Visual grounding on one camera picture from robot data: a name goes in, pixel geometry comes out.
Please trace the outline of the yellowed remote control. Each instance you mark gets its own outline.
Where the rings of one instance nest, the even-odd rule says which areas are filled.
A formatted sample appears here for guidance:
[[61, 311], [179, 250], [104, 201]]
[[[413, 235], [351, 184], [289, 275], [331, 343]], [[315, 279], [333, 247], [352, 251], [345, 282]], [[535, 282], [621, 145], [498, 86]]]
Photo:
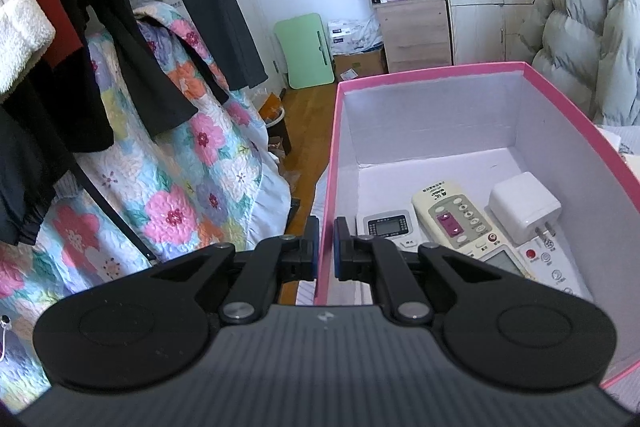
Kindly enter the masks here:
[[525, 268], [541, 284], [588, 301], [593, 297], [575, 263], [553, 237], [536, 236], [516, 248]]

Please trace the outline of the white grey remote control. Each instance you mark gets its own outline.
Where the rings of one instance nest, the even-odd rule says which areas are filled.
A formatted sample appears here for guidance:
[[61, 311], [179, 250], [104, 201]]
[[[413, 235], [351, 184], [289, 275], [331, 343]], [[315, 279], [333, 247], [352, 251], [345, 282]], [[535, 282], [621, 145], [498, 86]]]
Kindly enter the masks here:
[[359, 213], [356, 219], [358, 235], [371, 235], [392, 241], [401, 251], [416, 253], [427, 241], [416, 214], [409, 208], [378, 213]]

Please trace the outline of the grey puffer jacket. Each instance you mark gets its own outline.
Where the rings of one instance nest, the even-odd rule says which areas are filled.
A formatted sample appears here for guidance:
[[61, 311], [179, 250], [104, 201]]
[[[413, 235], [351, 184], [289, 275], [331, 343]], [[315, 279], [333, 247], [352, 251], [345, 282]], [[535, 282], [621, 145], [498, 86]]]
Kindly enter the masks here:
[[639, 0], [535, 0], [513, 60], [540, 72], [596, 124], [639, 124]]

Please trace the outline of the white power adapter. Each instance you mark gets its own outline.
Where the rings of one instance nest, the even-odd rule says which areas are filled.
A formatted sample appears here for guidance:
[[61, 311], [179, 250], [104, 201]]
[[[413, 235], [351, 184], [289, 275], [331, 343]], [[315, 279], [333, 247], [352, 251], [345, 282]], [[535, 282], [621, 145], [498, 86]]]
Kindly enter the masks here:
[[559, 199], [528, 171], [497, 183], [489, 194], [488, 208], [518, 246], [531, 241], [539, 230], [553, 227], [562, 211]]

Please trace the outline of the floral quilt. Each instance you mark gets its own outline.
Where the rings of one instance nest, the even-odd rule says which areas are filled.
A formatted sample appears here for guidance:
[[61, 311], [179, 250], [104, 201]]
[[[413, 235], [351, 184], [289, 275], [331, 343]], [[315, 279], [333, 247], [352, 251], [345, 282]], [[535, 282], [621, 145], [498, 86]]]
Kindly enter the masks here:
[[179, 127], [151, 136], [128, 92], [114, 39], [89, 40], [115, 142], [79, 165], [142, 239], [134, 247], [86, 192], [55, 202], [34, 245], [1, 249], [1, 400], [12, 412], [49, 387], [32, 344], [40, 315], [64, 297], [221, 242], [255, 247], [282, 233], [291, 191], [268, 150], [266, 125], [224, 74], [190, 20], [151, 2], [134, 10], [160, 69], [195, 106]]

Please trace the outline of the cream remote control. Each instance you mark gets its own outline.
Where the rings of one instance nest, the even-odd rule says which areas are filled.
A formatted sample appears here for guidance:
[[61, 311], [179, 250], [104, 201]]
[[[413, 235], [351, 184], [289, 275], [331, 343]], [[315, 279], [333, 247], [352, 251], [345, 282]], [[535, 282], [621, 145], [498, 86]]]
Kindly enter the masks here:
[[457, 253], [533, 280], [509, 239], [462, 188], [439, 181], [411, 197], [414, 212], [426, 235]]

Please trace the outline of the white fleece cuff coat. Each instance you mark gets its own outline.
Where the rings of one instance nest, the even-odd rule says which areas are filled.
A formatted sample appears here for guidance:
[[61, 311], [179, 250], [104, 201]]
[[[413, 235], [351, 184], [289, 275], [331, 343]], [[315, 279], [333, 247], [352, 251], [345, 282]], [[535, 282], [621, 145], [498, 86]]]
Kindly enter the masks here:
[[55, 29], [37, 0], [1, 0], [0, 84], [5, 98], [47, 52]]

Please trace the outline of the pink storage box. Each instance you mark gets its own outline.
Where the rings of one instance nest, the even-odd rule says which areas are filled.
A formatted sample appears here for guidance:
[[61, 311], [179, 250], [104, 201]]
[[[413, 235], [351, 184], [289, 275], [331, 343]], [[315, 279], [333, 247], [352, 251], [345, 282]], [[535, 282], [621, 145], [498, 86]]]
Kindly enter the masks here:
[[560, 228], [618, 343], [603, 386], [639, 381], [639, 182], [598, 128], [524, 63], [489, 63], [344, 81], [335, 100], [314, 300], [340, 303], [332, 227], [397, 209], [437, 181], [473, 202], [533, 173], [562, 205]]

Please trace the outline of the cardboard box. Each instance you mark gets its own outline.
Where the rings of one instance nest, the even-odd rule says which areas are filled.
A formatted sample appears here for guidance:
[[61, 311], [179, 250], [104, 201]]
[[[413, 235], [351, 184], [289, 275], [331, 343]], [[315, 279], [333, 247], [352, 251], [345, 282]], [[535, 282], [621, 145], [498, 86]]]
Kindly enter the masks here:
[[384, 75], [387, 72], [383, 48], [352, 55], [335, 55], [333, 63], [337, 81]]

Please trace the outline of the dark navy jacket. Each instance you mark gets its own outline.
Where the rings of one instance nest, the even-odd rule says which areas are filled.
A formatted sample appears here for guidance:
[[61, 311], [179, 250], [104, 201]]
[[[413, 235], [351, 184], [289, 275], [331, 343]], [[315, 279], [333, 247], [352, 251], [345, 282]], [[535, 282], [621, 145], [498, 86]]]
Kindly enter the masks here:
[[114, 144], [91, 58], [41, 61], [1, 102], [1, 240], [35, 243], [55, 183], [79, 153]]

